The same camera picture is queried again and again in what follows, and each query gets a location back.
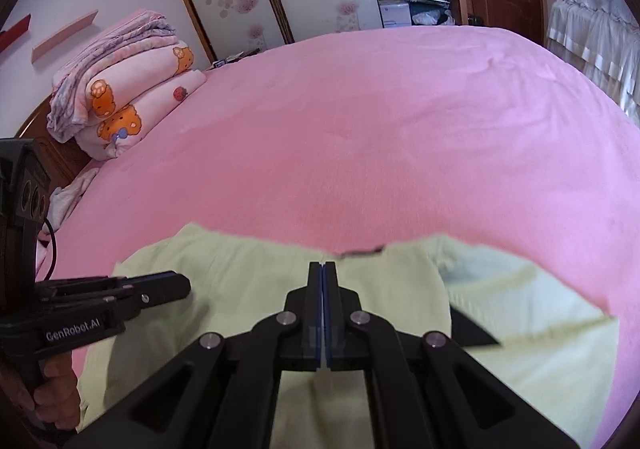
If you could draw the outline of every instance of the pink blanket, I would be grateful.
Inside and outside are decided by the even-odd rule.
[[[108,161],[58,232],[54,277],[110,273],[191,221],[334,252],[434,233],[493,245],[620,317],[599,446],[640,389],[639,189],[639,130],[532,42],[322,36],[213,71]]]

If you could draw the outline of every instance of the pink flower print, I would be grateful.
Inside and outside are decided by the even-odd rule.
[[[236,11],[240,14],[246,14],[255,9],[259,0],[236,0]]]
[[[338,4],[337,10],[338,14],[350,16],[351,14],[358,12],[358,7],[360,7],[360,4],[356,0],[351,0],[349,2],[341,2]]]
[[[264,27],[262,25],[252,25],[249,27],[249,38],[250,39],[258,39],[264,33]]]

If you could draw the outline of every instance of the white lace bed skirt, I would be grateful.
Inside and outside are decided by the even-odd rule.
[[[640,126],[640,30],[635,25],[558,0],[546,48],[585,74]]]

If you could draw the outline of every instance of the folded clothes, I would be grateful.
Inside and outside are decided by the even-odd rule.
[[[188,70],[171,77],[115,110],[102,122],[82,129],[76,135],[76,142],[96,160],[116,158],[146,137],[158,122],[204,81],[206,77],[199,70]]]
[[[54,75],[51,111],[47,116],[47,129],[51,136],[58,142],[66,142],[85,126],[87,115],[83,106],[76,108],[74,105],[74,95],[89,68],[127,45],[152,37],[174,35],[173,27],[164,16],[147,11],[92,42]]]
[[[86,125],[99,124],[141,93],[186,72],[192,64],[193,52],[186,43],[179,42],[147,50],[106,68],[89,80],[78,97],[89,116]]]

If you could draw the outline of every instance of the human hand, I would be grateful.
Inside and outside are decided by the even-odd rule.
[[[58,429],[75,428],[80,422],[80,395],[71,352],[47,359],[43,374],[47,382],[31,398],[20,376],[0,363],[0,387],[15,406],[35,411],[41,421],[54,423]]]

